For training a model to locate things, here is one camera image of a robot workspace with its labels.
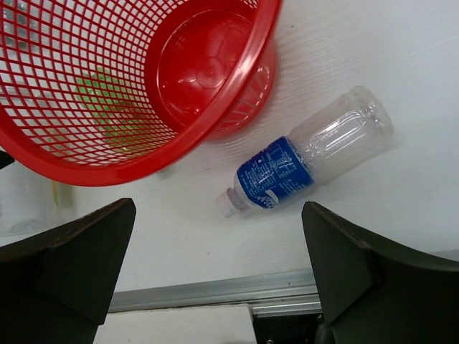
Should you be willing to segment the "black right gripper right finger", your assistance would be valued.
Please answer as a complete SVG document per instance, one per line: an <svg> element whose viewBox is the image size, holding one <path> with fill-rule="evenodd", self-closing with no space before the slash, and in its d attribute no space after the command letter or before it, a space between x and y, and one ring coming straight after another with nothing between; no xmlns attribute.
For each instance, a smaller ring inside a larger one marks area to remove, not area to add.
<svg viewBox="0 0 459 344"><path fill-rule="evenodd" d="M322 343L457 343L458 262L417 251L308 201L303 232Z"/></svg>

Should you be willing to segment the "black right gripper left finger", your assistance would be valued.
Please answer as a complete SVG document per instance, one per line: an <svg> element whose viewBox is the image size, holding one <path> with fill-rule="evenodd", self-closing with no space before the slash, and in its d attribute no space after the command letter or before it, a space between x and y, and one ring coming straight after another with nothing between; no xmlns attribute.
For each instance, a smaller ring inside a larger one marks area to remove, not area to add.
<svg viewBox="0 0 459 344"><path fill-rule="evenodd" d="M1 248L1 342L92 343L103 325L133 231L119 199Z"/></svg>

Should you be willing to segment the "clear bottle blue label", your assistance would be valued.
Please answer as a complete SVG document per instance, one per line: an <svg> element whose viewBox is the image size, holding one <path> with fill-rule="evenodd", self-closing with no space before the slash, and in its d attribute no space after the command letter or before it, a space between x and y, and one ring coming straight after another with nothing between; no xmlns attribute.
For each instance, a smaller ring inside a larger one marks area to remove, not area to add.
<svg viewBox="0 0 459 344"><path fill-rule="evenodd" d="M385 151L393 134L380 101L356 86L241 164L216 205L225 217L272 209Z"/></svg>

